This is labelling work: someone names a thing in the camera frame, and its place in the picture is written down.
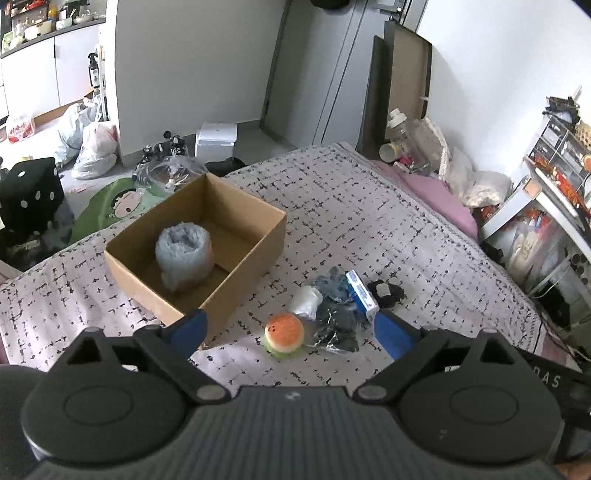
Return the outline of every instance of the patterned tablecloth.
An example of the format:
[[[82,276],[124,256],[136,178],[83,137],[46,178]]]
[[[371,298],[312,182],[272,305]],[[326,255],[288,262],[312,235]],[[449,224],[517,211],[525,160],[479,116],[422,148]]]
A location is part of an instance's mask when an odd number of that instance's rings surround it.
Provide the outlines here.
[[[473,240],[341,145],[310,147],[234,172],[229,181],[288,212],[282,257],[255,283],[228,329],[192,361],[233,391],[240,385],[346,385],[391,359],[365,332],[358,353],[305,352],[277,360],[262,345],[268,318],[295,289],[331,266],[365,281],[391,279],[407,295],[394,309],[415,325],[475,336],[495,327],[541,351],[541,321],[527,298]],[[158,320],[125,295],[105,264],[105,245],[129,222],[94,233],[0,290],[0,333],[12,364],[47,370],[88,326],[130,335]]]

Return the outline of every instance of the wicker basket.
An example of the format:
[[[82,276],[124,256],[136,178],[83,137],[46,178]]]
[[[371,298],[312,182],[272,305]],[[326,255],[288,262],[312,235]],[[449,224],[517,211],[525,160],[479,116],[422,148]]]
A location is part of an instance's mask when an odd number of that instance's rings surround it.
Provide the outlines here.
[[[587,150],[591,151],[591,127],[582,120],[577,125],[576,137]]]

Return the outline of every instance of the black dice plush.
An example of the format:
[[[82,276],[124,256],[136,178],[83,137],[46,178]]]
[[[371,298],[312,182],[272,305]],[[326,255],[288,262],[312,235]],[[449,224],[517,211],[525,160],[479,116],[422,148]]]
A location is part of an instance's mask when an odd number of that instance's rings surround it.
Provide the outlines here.
[[[53,228],[64,190],[53,158],[17,163],[0,182],[0,218],[16,242]]]

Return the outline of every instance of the white wall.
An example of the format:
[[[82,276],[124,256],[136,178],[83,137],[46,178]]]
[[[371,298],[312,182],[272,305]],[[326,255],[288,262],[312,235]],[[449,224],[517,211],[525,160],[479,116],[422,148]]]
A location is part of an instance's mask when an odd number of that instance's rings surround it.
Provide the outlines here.
[[[511,174],[547,96],[583,85],[591,123],[591,19],[571,0],[428,0],[417,31],[433,43],[428,116],[480,170]]]
[[[115,78],[117,105],[110,98],[109,109],[117,110],[122,154],[160,141],[165,130],[188,135],[206,121],[260,118],[284,5],[118,2],[107,76]]]

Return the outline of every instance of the pink cushion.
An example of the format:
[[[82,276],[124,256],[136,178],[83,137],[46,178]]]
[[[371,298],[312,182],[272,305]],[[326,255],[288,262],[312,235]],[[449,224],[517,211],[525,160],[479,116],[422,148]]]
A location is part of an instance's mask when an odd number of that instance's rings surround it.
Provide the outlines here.
[[[478,241],[478,227],[470,212],[454,197],[439,179],[421,175],[407,175],[400,168],[381,161],[373,161],[389,179],[404,183],[417,197],[443,215],[467,236]]]

